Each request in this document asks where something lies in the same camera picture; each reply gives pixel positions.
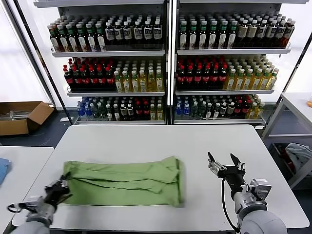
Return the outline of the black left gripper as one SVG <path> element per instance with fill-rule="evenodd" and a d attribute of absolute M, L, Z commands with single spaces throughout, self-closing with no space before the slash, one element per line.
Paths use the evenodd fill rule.
<path fill-rule="evenodd" d="M 47 204 L 60 204 L 72 196 L 68 181 L 70 180 L 71 173 L 62 175 L 59 180 L 54 181 L 45 187 L 46 197 L 44 202 Z"/>

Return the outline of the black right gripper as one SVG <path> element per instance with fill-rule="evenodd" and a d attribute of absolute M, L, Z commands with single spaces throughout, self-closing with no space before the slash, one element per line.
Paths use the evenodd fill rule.
<path fill-rule="evenodd" d="M 234 166 L 223 166 L 215 161 L 214 157 L 208 152 L 208 167 L 219 178 L 225 179 L 231 188 L 231 194 L 242 192 L 242 185 L 245 184 L 245 163 L 242 163 L 238 157 L 230 153 Z"/>

